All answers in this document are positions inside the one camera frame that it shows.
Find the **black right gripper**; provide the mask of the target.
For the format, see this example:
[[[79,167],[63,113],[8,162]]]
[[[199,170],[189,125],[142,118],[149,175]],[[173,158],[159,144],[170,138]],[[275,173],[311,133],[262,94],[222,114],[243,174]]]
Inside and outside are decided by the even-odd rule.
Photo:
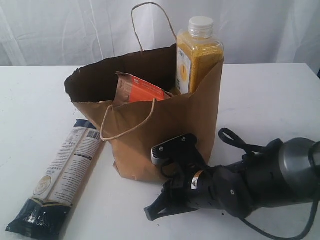
[[[230,215],[250,215],[253,198],[242,174],[226,166],[206,170],[190,168],[174,177],[150,206],[149,221],[199,209],[225,210]]]

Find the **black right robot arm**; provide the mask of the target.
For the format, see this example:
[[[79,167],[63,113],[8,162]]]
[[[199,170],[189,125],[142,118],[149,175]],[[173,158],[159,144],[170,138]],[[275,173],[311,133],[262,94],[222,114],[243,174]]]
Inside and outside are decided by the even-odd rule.
[[[320,201],[320,145],[306,138],[273,140],[267,146],[245,143],[234,134],[220,134],[228,145],[244,150],[241,161],[208,166],[187,134],[154,149],[164,165],[176,172],[164,184],[156,201],[164,216],[199,209],[224,210],[245,219],[260,208],[276,208]]]

